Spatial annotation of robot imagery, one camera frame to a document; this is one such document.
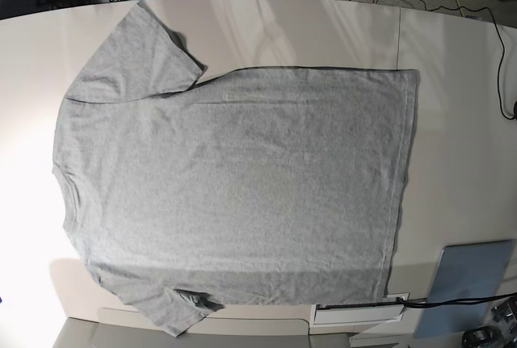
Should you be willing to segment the grey T-shirt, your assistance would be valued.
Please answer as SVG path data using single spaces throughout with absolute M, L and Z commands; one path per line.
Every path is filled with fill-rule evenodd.
M 228 304 L 382 300 L 418 71 L 203 72 L 135 6 L 67 90 L 53 173 L 93 280 L 172 336 Z

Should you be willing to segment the black device bottom right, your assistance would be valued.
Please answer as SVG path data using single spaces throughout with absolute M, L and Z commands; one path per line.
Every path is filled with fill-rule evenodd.
M 502 334 L 496 327 L 487 325 L 476 329 L 470 329 L 463 333 L 461 339 L 462 348 L 488 348 L 498 347 L 502 341 Z

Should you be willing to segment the blue-grey flat panel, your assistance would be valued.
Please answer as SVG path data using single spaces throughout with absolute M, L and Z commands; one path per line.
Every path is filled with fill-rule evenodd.
M 494 296 L 513 248 L 512 240 L 445 247 L 427 301 L 439 303 Z M 474 329 L 483 322 L 487 308 L 487 304 L 476 304 L 425 309 L 414 338 L 434 338 Z

